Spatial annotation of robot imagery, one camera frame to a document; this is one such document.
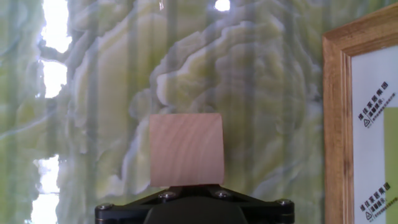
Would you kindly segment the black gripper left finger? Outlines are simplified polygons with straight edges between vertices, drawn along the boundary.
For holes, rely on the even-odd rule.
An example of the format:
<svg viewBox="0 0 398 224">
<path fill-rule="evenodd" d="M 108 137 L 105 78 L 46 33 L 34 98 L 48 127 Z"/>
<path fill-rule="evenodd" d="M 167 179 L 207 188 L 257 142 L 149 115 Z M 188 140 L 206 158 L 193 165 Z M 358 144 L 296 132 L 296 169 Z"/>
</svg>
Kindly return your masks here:
<svg viewBox="0 0 398 224">
<path fill-rule="evenodd" d="M 95 207 L 95 224 L 144 223 L 150 210 L 193 194 L 195 186 L 169 187 L 125 205 L 102 203 Z"/>
</svg>

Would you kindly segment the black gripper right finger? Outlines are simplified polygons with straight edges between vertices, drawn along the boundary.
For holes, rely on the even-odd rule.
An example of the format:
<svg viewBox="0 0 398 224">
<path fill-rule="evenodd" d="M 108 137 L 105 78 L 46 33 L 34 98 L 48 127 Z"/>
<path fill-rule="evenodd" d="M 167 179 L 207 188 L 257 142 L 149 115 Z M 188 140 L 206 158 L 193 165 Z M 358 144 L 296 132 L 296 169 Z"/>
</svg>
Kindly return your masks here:
<svg viewBox="0 0 398 224">
<path fill-rule="evenodd" d="M 195 186 L 195 195 L 235 205 L 248 223 L 295 223 L 295 204 L 286 198 L 263 201 L 220 185 Z"/>
</svg>

